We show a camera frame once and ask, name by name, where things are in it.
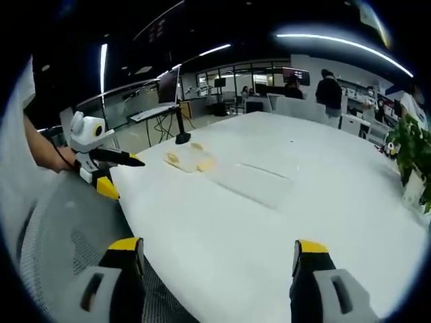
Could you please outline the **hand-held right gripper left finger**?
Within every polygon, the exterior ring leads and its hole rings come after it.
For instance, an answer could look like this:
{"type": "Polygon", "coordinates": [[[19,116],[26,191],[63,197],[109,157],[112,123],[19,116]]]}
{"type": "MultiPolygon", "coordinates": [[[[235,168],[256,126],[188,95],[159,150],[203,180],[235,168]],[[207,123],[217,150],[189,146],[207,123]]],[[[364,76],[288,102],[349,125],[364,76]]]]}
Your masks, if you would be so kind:
{"type": "Polygon", "coordinates": [[[145,301],[143,240],[111,244],[97,266],[89,266],[58,302],[58,322],[141,322],[145,301]]]}

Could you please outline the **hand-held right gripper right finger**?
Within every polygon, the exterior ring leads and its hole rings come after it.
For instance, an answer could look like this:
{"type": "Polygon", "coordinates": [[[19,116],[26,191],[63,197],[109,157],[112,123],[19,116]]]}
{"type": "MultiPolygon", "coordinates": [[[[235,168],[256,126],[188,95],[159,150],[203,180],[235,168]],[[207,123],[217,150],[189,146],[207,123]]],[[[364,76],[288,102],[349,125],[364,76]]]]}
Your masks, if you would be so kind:
{"type": "Polygon", "coordinates": [[[292,322],[379,322],[367,290],[337,268],[326,246],[296,240],[290,287],[292,322]]]}

